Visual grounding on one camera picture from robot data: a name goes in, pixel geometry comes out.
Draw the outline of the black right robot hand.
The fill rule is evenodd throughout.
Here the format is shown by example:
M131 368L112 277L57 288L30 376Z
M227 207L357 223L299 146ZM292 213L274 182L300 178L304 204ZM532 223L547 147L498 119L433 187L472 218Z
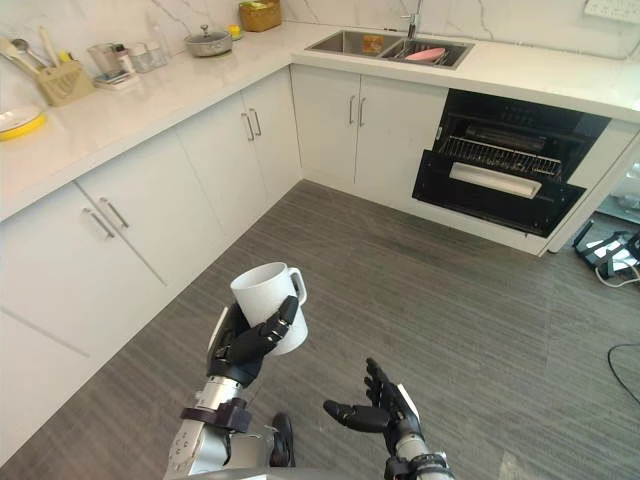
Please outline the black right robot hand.
M325 400L323 409L341 425L358 432L380 433L390 454L406 436L424 439L419 414L405 390L394 383L373 358L366 359L364 384L369 405Z

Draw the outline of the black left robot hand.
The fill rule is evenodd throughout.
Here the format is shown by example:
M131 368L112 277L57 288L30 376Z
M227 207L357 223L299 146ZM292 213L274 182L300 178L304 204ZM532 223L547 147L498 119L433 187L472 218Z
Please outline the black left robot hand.
M207 377L224 377L247 388L258 376L264 357L286 337L299 307L295 296L287 296L276 312L255 326L237 302L222 315L207 353Z

